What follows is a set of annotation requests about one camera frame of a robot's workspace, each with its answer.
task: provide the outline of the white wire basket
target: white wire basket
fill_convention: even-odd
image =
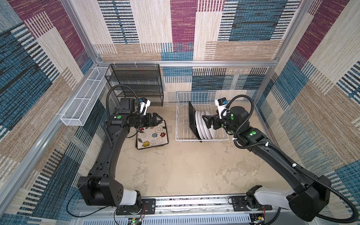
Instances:
[[[83,126],[106,84],[107,67],[96,67],[61,116],[66,126]]]
[[[177,141],[225,141],[229,139],[224,129],[217,129],[215,139],[198,140],[189,127],[189,101],[196,111],[216,114],[216,91],[177,92],[176,93],[176,131]]]

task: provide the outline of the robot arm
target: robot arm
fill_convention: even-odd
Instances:
[[[250,100],[252,109],[249,113],[240,106],[229,109],[230,104],[238,97]],[[358,219],[356,207],[345,196],[331,188],[331,181],[324,175],[317,177],[303,167],[297,165],[284,152],[276,147],[259,129],[250,126],[248,121],[253,111],[252,99],[246,95],[238,95],[229,103],[226,98],[215,100],[218,113],[214,116],[202,116],[207,127],[223,128],[234,135],[234,144],[240,149],[248,149],[276,170],[291,186],[291,192],[279,192],[275,189],[254,186],[246,194],[246,204],[251,209],[261,205],[275,205],[291,209],[299,218],[312,221],[315,216],[332,222],[351,223]],[[353,211],[350,218],[335,219],[320,215],[319,212],[329,203],[330,191],[345,201]]]
[[[124,189],[122,184],[115,180],[115,169],[121,146],[129,133],[130,127],[157,126],[163,120],[156,113],[153,113],[153,115],[146,113],[146,108],[150,105],[150,101],[148,102],[149,104],[144,104],[141,115],[138,115],[132,114],[135,111],[135,100],[122,98],[120,100],[120,109],[107,118],[105,133],[107,133],[108,139],[112,141],[104,142],[88,176],[81,176],[77,183],[87,205],[141,207],[137,203],[140,193]]]

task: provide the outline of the mounting plate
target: mounting plate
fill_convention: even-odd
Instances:
[[[233,208],[235,212],[241,212],[241,211],[251,211],[246,207],[246,202],[244,200],[246,196],[231,196],[231,202],[233,203]],[[265,210],[272,210],[273,207],[269,205],[264,206]]]
[[[141,204],[145,207],[141,207],[140,212],[138,212],[136,215],[141,215],[144,212],[144,209],[146,209],[145,211],[145,215],[151,215],[151,214],[155,214],[155,207],[156,207],[156,199],[155,198],[146,198],[146,199],[142,199],[141,200]],[[123,209],[121,207],[118,207],[116,209],[115,214],[117,216],[121,216],[121,215],[132,215],[128,210]]]

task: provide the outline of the dish rack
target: dish rack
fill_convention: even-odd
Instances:
[[[177,92],[176,93],[176,130],[177,141],[225,141],[229,139],[224,129],[217,129],[215,139],[198,140],[189,127],[189,101],[196,111],[216,114],[216,91]]]

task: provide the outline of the patterned wall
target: patterned wall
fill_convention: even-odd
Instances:
[[[164,102],[176,102],[177,91],[215,91],[216,97],[253,97],[268,67],[163,67]]]
[[[82,79],[90,60],[60,0],[0,0],[0,187]],[[102,144],[104,100],[84,127],[63,126],[0,224],[68,221],[73,180]]]
[[[301,1],[71,2],[99,57],[114,61],[271,60]],[[266,69],[164,67],[164,101],[176,101],[176,91],[252,96]]]
[[[358,209],[359,49],[360,1],[315,0],[257,104],[277,144]],[[332,195],[322,214],[350,211]]]

